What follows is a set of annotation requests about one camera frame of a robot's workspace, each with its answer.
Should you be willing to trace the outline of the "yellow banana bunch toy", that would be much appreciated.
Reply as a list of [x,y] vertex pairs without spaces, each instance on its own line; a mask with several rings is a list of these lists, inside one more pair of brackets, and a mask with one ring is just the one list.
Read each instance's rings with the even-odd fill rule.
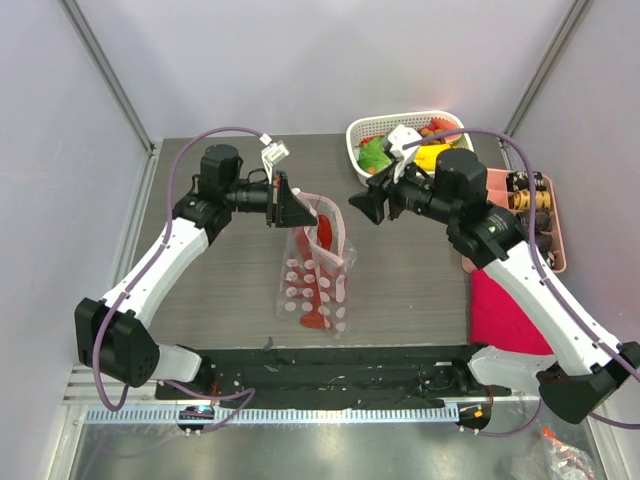
[[451,145],[448,143],[423,145],[416,151],[414,163],[425,172],[433,172],[438,155],[450,149]]

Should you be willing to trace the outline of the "clear pink zip top bag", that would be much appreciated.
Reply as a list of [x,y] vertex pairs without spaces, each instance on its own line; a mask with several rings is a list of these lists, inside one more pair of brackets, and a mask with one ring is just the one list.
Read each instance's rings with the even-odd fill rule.
[[317,224],[287,233],[276,315],[339,338],[349,329],[349,277],[357,251],[333,200],[299,189],[294,194],[310,208]]

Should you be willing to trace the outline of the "brown longan bunch toy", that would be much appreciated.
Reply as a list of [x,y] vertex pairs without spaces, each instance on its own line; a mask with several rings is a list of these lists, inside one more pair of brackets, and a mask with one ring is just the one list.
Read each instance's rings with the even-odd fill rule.
[[429,141],[427,142],[427,145],[438,145],[438,144],[444,144],[445,141],[443,139],[434,139],[434,136],[436,134],[442,133],[443,130],[442,129],[436,129],[435,127],[424,127],[422,128],[419,133],[423,138],[429,138]]

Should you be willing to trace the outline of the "red chili pepper toy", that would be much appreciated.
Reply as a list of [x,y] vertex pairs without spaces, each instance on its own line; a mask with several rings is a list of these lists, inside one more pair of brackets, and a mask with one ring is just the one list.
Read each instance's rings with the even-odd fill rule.
[[310,329],[333,326],[329,304],[334,299],[336,268],[327,254],[333,246],[333,229],[326,215],[320,214],[315,227],[293,228],[288,235],[284,258],[284,312],[299,315],[299,323]]

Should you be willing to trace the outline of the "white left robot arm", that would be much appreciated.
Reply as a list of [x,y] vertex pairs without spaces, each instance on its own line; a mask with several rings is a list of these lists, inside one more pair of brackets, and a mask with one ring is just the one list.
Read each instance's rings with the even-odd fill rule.
[[178,381],[190,398],[213,385],[203,355],[160,345],[149,326],[165,296],[187,267],[203,254],[235,213],[264,216],[270,227],[314,226],[316,216],[292,191],[276,164],[288,156],[283,142],[261,152],[265,177],[240,175],[243,160],[231,145],[214,145],[200,160],[191,189],[176,202],[161,234],[135,267],[99,300],[83,299],[74,312],[82,364],[137,388],[149,380]]

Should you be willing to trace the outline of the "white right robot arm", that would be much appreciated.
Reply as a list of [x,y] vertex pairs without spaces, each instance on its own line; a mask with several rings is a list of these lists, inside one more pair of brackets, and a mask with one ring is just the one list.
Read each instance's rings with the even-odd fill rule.
[[489,201],[486,184],[487,169],[474,152],[450,149],[438,155],[434,175],[393,162],[349,203],[374,224],[403,212],[444,224],[454,249],[509,294],[552,349],[531,355],[482,346],[452,369],[457,391],[501,386],[537,395],[557,417],[579,424],[638,375],[639,345],[620,342],[579,305],[520,221]]

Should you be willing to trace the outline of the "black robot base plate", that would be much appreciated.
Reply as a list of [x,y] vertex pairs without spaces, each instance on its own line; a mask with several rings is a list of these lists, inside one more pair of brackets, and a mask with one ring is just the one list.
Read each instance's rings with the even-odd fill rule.
[[268,410],[399,410],[447,398],[507,397],[479,383],[467,362],[476,345],[206,350],[206,392],[226,397],[252,388],[249,406]]

